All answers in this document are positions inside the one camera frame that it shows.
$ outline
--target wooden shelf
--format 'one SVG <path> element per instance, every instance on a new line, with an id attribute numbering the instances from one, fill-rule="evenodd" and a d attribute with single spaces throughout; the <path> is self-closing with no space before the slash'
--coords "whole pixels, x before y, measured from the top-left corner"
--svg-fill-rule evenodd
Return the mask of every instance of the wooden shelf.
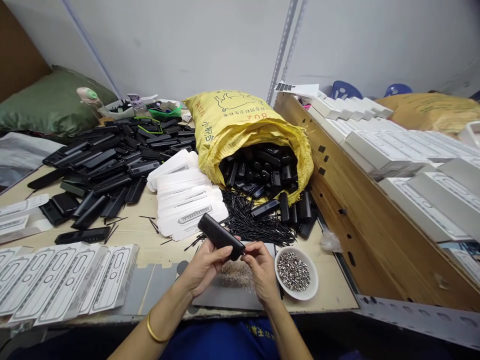
<path id="1" fill-rule="evenodd" d="M 480 286 L 383 193 L 293 95 L 280 93 L 275 111 L 306 130 L 314 164 L 312 195 L 340 239 L 361 294 L 480 312 Z"/>

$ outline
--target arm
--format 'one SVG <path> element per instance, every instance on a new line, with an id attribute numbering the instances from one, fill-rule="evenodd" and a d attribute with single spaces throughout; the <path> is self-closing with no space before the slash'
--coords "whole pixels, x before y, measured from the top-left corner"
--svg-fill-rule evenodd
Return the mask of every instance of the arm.
<path id="1" fill-rule="evenodd" d="M 150 327 L 162 342 L 152 338 L 145 317 L 108 359 L 157 360 L 193 299 L 209 286 L 222 265 L 228 261 L 232 249 L 231 246 L 226 246 L 217 250 L 206 239 L 182 275 L 151 309 Z"/>
<path id="2" fill-rule="evenodd" d="M 313 359 L 295 323 L 280 299 L 274 260 L 261 241 L 246 245 L 243 256 L 251 269 L 255 291 L 270 320 L 275 343 L 283 360 Z"/>

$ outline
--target stack of boxes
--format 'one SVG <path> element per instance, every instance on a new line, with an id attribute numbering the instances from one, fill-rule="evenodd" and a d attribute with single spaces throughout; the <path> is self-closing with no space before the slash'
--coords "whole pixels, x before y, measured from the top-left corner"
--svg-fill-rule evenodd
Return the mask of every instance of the stack of boxes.
<path id="1" fill-rule="evenodd" d="M 322 96 L 308 112 L 433 241 L 480 242 L 480 150 L 437 131 L 406 130 L 368 98 Z M 462 262 L 459 252 L 452 253 Z M 464 267 L 480 279 L 473 264 Z"/>

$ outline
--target white bowl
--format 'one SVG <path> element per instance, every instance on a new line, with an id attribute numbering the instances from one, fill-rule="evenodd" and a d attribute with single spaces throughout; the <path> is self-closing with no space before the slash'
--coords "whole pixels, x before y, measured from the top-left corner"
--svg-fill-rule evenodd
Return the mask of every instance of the white bowl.
<path id="1" fill-rule="evenodd" d="M 279 272 L 277 270 L 277 264 L 279 261 L 279 256 L 282 255 L 283 253 L 295 253 L 296 256 L 302 260 L 308 269 L 308 272 L 310 273 L 310 285 L 306 288 L 305 291 L 302 292 L 296 292 L 293 290 L 290 290 L 287 286 L 284 285 L 282 282 L 282 279 L 280 279 Z M 314 262 L 309 258 L 309 256 L 304 253 L 302 250 L 299 248 L 293 247 L 293 246 L 286 246 L 282 247 L 275 256 L 275 274 L 278 282 L 280 283 L 280 286 L 285 290 L 285 292 L 290 295 L 292 298 L 297 299 L 297 300 L 310 300 L 315 296 L 317 293 L 317 290 L 319 289 L 319 275 L 317 274 L 317 268 L 314 265 Z"/>

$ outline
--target plastic bottle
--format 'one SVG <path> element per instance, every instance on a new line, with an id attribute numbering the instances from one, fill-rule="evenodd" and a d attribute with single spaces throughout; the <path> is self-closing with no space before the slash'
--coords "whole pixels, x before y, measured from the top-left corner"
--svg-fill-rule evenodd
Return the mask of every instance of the plastic bottle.
<path id="1" fill-rule="evenodd" d="M 76 93 L 80 97 L 80 102 L 82 104 L 87 104 L 97 120 L 103 118 L 103 115 L 99 112 L 100 108 L 104 107 L 104 104 L 99 99 L 99 96 L 95 91 L 88 87 L 79 87 L 76 89 Z"/>
<path id="2" fill-rule="evenodd" d="M 127 94 L 127 96 L 130 98 L 131 108 L 136 117 L 152 117 L 147 109 L 147 105 L 144 104 L 140 96 L 137 94 Z"/>

